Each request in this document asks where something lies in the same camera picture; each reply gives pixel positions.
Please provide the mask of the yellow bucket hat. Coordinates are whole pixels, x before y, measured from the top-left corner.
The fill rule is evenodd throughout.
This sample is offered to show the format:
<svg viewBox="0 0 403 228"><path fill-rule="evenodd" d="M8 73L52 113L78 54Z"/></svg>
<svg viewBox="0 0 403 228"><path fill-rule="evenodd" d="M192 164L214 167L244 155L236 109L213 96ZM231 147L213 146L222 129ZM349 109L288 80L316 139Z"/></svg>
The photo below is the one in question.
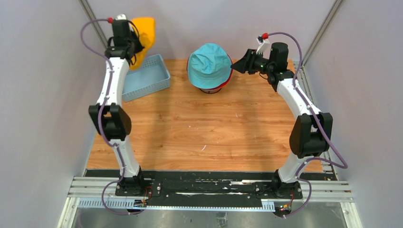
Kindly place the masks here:
<svg viewBox="0 0 403 228"><path fill-rule="evenodd" d="M135 57L132 58L133 64L130 64L130 70L136 70L141 65L146 58L147 52L155 43L155 19L152 17L139 17L131 20L139 32L139 40L141 45L144 47L139 53L136 53Z"/></svg>

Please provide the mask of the teal bucket hat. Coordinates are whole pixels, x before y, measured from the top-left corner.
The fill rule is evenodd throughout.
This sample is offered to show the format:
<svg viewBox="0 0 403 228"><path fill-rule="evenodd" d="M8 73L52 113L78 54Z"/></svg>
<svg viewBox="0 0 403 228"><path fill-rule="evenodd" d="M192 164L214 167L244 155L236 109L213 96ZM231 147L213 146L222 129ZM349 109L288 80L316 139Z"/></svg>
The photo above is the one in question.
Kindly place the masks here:
<svg viewBox="0 0 403 228"><path fill-rule="evenodd" d="M221 46L206 43L189 55L188 79L199 89L214 89L228 81L231 65L231 58Z"/></svg>

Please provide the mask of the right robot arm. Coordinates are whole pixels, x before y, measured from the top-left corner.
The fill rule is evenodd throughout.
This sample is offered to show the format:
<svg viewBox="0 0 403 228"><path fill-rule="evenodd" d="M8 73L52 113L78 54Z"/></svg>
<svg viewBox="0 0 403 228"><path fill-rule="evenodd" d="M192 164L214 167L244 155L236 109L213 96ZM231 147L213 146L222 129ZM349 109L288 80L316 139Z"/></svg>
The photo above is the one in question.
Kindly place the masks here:
<svg viewBox="0 0 403 228"><path fill-rule="evenodd" d="M255 49L248 49L245 55L231 65L239 73L261 73L267 75L273 87L290 108L296 121L289 137L290 155L275 171L270 190L283 198L296 190L298 178L305 166L329 149L333 117L321 112L301 90L295 73L288 69L288 45L276 42L271 45L269 58Z"/></svg>

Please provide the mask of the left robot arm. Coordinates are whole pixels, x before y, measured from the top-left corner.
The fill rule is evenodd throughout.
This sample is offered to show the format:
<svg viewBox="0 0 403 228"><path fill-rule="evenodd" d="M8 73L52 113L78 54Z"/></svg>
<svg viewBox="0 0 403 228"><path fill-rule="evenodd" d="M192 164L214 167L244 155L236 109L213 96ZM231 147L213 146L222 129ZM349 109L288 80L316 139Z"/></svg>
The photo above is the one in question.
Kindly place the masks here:
<svg viewBox="0 0 403 228"><path fill-rule="evenodd" d="M146 184L130 144L132 125L122 108L122 95L129 68L136 64L136 55L144 47L137 27L124 14L105 21L111 24L113 35L108 39L103 54L94 53L105 59L106 75L101 94L96 104L89 106L88 112L97 132L115 152L120 166L117 188L141 196Z"/></svg>

